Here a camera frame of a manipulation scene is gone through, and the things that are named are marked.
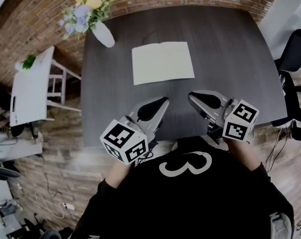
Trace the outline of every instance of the green plant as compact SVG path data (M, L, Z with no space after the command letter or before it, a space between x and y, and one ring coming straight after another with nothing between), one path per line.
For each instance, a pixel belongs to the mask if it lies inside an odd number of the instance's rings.
M35 61L35 56L28 55L28 57L26 58L26 60L23 61L22 69L25 69L25 70L30 69L31 66L33 65L34 61Z

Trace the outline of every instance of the paper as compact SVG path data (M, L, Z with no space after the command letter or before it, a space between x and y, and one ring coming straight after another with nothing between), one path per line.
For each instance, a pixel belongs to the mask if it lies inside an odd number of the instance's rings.
M152 43L132 49L134 85L195 78L187 42Z

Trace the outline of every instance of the table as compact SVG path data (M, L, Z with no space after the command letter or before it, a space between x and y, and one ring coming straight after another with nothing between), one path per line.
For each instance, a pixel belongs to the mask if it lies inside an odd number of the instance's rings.
M54 46L37 55L28 71L17 72L14 76L10 102L10 126L26 124L37 120L54 120L47 118L47 105L81 112L80 109L65 105L65 88L67 73L81 79L66 67L53 59ZM63 74L50 74L51 66L56 66ZM47 92L49 79L53 80L53 90ZM61 80L61 92L55 92L56 79ZM52 102L48 97L60 97L61 103Z
M82 68L84 146L101 146L99 137L112 119L135 104L167 96L170 105L157 140L206 134L207 121L187 100L194 90L218 91L244 99L260 110L257 124L287 116L284 94L267 44L246 11L214 6L176 6L140 11L106 21L116 44L104 47L88 32ZM195 79L133 85L132 48L186 41Z

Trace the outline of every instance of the flower bouquet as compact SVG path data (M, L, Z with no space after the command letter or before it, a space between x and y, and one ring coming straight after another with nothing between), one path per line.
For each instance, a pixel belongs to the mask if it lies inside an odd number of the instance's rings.
M114 1L76 0L75 6L63 10L64 19L58 23L65 27L63 39L91 29L99 41L107 47L112 47L115 44L114 38L102 21L109 17L110 6Z

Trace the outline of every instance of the white side table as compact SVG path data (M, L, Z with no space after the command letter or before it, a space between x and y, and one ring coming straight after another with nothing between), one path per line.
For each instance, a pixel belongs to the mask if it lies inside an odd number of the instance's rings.
M37 120L54 120L47 118L47 106L59 107L81 112L80 109L65 105L66 77L70 74L77 79L81 77L53 59L54 46L39 54L32 67L14 76L11 103L10 126L21 125ZM62 70L61 75L51 75L51 65ZM49 79L53 79L53 91L48 93ZM61 92L55 92L56 79L62 80ZM60 97L61 103L48 100L48 97Z

